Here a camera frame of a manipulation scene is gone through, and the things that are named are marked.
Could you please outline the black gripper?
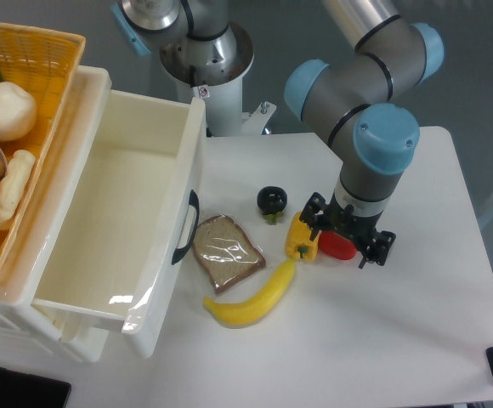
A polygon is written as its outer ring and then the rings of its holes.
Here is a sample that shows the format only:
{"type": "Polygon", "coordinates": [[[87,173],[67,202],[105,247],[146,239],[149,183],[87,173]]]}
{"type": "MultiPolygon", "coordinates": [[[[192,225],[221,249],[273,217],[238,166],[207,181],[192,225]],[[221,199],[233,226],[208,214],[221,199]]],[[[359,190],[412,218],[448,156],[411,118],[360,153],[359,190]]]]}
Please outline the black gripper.
{"type": "Polygon", "coordinates": [[[380,214],[361,217],[355,215],[354,210],[352,204],[341,207],[335,199],[327,204],[324,197],[315,192],[301,211],[299,219],[308,227],[310,241],[315,241],[317,236],[320,238],[323,231],[333,231],[351,241],[362,256],[360,269],[366,264],[383,266],[394,244],[395,233],[377,231],[380,214]]]}

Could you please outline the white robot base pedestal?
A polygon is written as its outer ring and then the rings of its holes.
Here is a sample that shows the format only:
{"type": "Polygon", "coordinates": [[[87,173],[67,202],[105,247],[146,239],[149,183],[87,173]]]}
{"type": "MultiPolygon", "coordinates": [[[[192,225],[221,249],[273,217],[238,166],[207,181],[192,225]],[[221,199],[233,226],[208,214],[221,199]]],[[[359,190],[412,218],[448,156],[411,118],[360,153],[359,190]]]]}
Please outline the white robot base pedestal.
{"type": "Polygon", "coordinates": [[[160,50],[164,70],[174,80],[178,100],[202,99],[207,133],[214,137],[267,134],[276,105],[263,101],[243,110],[243,78],[254,59],[252,39],[235,22],[214,39],[183,37],[160,50]]]}

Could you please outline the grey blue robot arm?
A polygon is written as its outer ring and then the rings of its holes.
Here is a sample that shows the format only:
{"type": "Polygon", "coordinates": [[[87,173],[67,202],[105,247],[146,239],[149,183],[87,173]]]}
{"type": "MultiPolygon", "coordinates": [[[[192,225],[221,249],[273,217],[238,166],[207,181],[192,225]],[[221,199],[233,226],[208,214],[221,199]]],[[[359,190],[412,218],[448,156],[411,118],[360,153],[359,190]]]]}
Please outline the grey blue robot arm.
{"type": "MultiPolygon", "coordinates": [[[[328,1],[326,10],[354,48],[340,70],[312,59],[288,78],[284,99],[342,161],[333,196],[313,194],[301,219],[313,233],[349,240],[364,263],[384,265],[395,236],[377,222],[420,137],[415,117],[392,102],[441,66],[439,33],[406,23],[390,1],[328,1]]],[[[237,136],[253,123],[242,112],[242,79],[252,41],[225,1],[118,1],[112,12],[140,55],[155,54],[178,96],[202,99],[207,133],[237,136]]]]}

